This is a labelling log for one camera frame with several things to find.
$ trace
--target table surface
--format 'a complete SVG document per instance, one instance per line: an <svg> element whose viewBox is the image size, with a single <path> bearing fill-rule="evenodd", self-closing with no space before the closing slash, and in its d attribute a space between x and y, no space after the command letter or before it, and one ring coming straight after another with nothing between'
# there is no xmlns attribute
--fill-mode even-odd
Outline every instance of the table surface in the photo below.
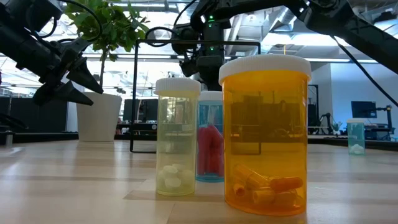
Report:
<svg viewBox="0 0 398 224"><path fill-rule="evenodd" d="M135 142L153 151L154 142ZM398 153L308 146L308 208L265 217L231 208L223 183L197 182L195 195L156 195L155 154L129 141L0 147L0 223L398 223Z"/></svg>

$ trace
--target white planter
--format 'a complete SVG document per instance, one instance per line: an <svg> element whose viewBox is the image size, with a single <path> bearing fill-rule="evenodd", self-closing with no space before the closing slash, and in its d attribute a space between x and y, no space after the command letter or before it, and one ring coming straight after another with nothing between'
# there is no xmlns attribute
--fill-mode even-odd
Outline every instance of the white planter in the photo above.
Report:
<svg viewBox="0 0 398 224"><path fill-rule="evenodd" d="M79 141L113 141L122 98L109 94L84 94L94 105L77 104Z"/></svg>

